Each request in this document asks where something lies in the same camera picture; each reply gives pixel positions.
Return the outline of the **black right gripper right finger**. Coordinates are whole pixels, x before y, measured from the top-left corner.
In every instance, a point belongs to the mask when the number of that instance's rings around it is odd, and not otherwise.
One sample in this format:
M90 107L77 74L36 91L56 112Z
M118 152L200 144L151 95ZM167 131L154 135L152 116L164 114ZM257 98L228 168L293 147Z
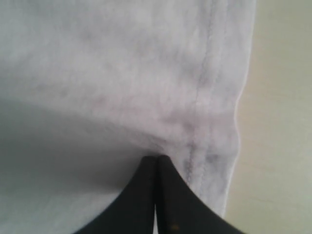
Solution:
M156 216L160 234L240 234L189 188L168 156L157 158Z

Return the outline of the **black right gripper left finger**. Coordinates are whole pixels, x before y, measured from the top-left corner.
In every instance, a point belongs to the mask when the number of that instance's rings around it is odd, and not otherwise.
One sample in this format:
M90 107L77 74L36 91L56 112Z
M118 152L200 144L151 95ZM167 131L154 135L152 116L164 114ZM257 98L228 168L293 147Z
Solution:
M141 159L121 194L78 234L152 234L156 157Z

